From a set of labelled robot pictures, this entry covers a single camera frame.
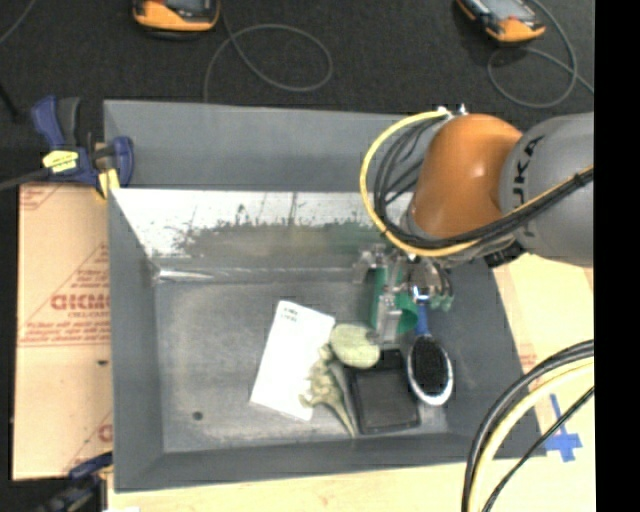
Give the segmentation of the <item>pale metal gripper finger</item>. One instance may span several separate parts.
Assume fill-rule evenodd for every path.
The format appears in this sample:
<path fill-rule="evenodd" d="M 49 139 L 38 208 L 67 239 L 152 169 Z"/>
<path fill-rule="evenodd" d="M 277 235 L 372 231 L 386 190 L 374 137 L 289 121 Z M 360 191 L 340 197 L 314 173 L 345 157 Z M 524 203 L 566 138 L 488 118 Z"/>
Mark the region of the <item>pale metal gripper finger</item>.
<path fill-rule="evenodd" d="M 370 270 L 383 268 L 385 265 L 386 251 L 384 248 L 361 249 L 352 265 L 352 282 L 362 284 Z"/>
<path fill-rule="evenodd" d="M 381 294 L 376 306 L 376 340 L 380 346 L 396 342 L 402 310 L 396 305 L 393 294 Z"/>

